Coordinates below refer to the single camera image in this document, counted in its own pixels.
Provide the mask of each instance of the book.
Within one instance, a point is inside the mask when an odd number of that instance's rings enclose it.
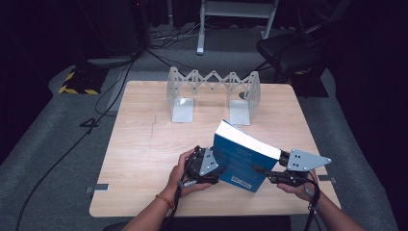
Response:
[[[247,135],[223,120],[214,135],[213,155],[222,171],[219,180],[255,193],[267,178],[254,167],[271,170],[281,150]]]

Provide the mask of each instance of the human hand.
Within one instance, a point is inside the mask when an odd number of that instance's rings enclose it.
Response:
[[[192,153],[194,153],[194,149],[189,150],[180,155],[177,166],[173,167],[173,170],[171,171],[168,177],[167,185],[165,189],[161,192],[161,195],[164,196],[165,198],[171,201],[174,200],[174,193],[177,190],[178,182],[180,178],[183,176],[185,162],[187,161],[187,159],[190,157]],[[181,192],[181,197],[184,197],[196,191],[203,191],[211,186],[212,184],[210,183],[193,184],[191,186],[183,188]]]
[[[308,178],[312,181],[315,181],[317,184],[318,178],[316,176],[316,171],[314,169],[310,170],[310,174],[308,174]],[[305,183],[298,187],[292,187],[283,183],[279,183],[276,185],[277,188],[283,190],[286,193],[294,193],[300,199],[312,202],[313,197],[307,193],[307,190],[310,192],[315,191],[315,186],[311,183]]]

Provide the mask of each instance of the bracelet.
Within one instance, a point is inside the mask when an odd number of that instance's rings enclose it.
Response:
[[[175,206],[174,203],[170,202],[169,200],[167,200],[166,198],[162,197],[160,194],[156,194],[156,198],[161,198],[168,206],[168,208],[170,210],[174,210]]]

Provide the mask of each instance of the forearm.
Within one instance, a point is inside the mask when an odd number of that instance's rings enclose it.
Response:
[[[174,200],[174,192],[162,191],[160,195],[170,202]],[[157,231],[160,229],[168,210],[168,205],[161,198],[155,198],[126,225],[123,231]]]
[[[328,230],[364,230],[363,227],[337,207],[323,192],[320,193],[317,212]]]

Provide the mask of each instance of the white metal stand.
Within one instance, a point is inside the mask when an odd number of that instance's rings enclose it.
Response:
[[[210,78],[214,77],[218,81],[208,82]],[[222,78],[215,71],[203,77],[197,70],[193,70],[189,75],[183,76],[176,67],[171,67],[168,73],[166,93],[172,122],[192,122],[194,100],[180,95],[180,89],[187,86],[193,94],[198,94],[202,85],[211,90],[225,86],[230,123],[251,124],[255,108],[258,107],[261,100],[261,84],[257,71],[253,71],[244,79],[240,79],[235,72]]]
[[[279,0],[274,0],[274,2],[270,4],[201,0],[200,32],[198,35],[197,55],[204,54],[204,24],[206,15],[268,18],[266,30],[261,33],[262,38],[266,39],[269,36],[270,27],[272,26],[278,3]]]

